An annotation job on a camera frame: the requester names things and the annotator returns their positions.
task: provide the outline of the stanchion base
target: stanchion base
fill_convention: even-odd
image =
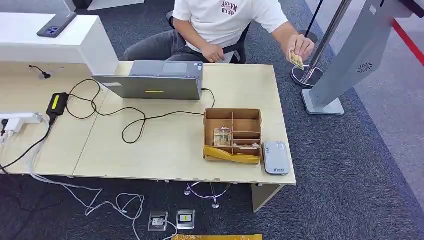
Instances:
[[[304,64],[303,67],[306,70],[307,68],[309,68],[309,65]],[[301,82],[301,80],[304,74],[305,74],[305,71],[298,68],[297,66],[294,66],[293,69],[291,70],[291,78],[293,79],[293,81],[302,87],[310,88],[310,89],[313,88],[315,84],[318,83],[318,80],[320,80],[320,78],[324,75],[321,69],[319,69],[318,67],[315,67],[315,71],[313,72],[310,79],[307,82],[303,83]]]

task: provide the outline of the desk leg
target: desk leg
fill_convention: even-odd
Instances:
[[[256,186],[252,184],[252,202],[253,212],[257,213],[270,199],[272,199],[284,185],[278,184],[264,184]]]

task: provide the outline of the electrical outlet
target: electrical outlet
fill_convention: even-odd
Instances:
[[[176,228],[179,230],[195,229],[195,211],[179,210],[176,213]]]
[[[167,211],[151,211],[148,219],[147,230],[149,232],[165,232],[167,230]]]

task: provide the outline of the printed text on t-shirt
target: printed text on t-shirt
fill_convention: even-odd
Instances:
[[[228,15],[234,15],[234,13],[237,13],[237,5],[235,5],[234,3],[231,3],[229,1],[224,0],[222,2],[222,13],[223,14],[228,14]]]

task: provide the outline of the money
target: money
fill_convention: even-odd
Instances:
[[[296,55],[294,51],[290,50],[289,58],[290,58],[290,60],[289,60],[290,63],[292,63],[295,66],[297,66],[298,68],[302,69],[302,71],[305,70],[304,61],[302,60],[302,58],[300,56]]]

